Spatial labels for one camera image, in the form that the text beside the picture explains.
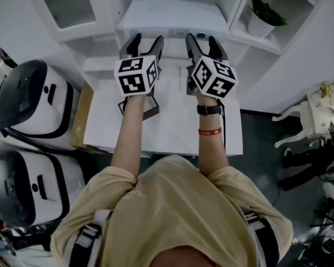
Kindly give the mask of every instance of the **black watch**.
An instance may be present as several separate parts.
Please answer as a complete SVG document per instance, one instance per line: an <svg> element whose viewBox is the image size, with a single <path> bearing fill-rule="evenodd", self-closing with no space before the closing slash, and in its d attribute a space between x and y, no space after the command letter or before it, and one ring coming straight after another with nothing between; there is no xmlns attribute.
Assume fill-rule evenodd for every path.
<svg viewBox="0 0 334 267"><path fill-rule="evenodd" d="M219 105L216 106L199 106L197 105L197 112L200 115L207 116L207 115L213 115L218 113L219 115L222 113L222 108Z"/></svg>

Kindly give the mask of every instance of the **white wall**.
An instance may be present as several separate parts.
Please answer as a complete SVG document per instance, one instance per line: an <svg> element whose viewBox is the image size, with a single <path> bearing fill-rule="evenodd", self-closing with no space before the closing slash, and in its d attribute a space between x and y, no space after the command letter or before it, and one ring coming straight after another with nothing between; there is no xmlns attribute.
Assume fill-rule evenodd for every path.
<svg viewBox="0 0 334 267"><path fill-rule="evenodd" d="M71 57L47 32L30 0L0 0L0 46L18 64L42 59L76 87L83 83Z"/></svg>
<svg viewBox="0 0 334 267"><path fill-rule="evenodd" d="M287 52L240 97L240 106L280 113L324 80L334 80L334 0L323 1Z"/></svg>

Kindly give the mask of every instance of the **black and white rice cooker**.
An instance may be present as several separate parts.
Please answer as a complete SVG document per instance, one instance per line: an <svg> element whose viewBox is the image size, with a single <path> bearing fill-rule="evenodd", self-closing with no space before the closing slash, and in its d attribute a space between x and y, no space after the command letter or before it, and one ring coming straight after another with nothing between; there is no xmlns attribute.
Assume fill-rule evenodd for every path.
<svg viewBox="0 0 334 267"><path fill-rule="evenodd" d="M84 187L71 157L0 150L0 219L11 226L63 219Z"/></svg>
<svg viewBox="0 0 334 267"><path fill-rule="evenodd" d="M70 145L78 92L44 61L15 67L0 87L0 130L58 150Z"/></svg>

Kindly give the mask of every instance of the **green plant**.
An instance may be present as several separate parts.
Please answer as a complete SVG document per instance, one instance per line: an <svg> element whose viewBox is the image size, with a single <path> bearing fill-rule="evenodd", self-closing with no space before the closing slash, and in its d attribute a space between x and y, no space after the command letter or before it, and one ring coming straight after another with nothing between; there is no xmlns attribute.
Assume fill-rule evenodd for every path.
<svg viewBox="0 0 334 267"><path fill-rule="evenodd" d="M286 20L282 18L275 10L271 9L268 3L263 3L261 0L251 0L252 11L257 17L266 23L273 26L284 26Z"/></svg>

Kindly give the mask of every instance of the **white table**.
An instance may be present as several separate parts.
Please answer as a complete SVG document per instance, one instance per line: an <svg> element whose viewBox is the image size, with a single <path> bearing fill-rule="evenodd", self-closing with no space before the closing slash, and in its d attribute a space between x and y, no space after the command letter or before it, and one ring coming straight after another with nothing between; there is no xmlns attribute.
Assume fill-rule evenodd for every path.
<svg viewBox="0 0 334 267"><path fill-rule="evenodd" d="M160 113L143 122L143 151L198 155L197 99L186 94L186 76L185 69L163 68L154 95ZM100 89L104 92L94 92L83 142L112 152L122 121L117 104L124 98L114 79L101 81ZM240 107L236 98L237 92L233 91L223 100L228 155L243 154Z"/></svg>

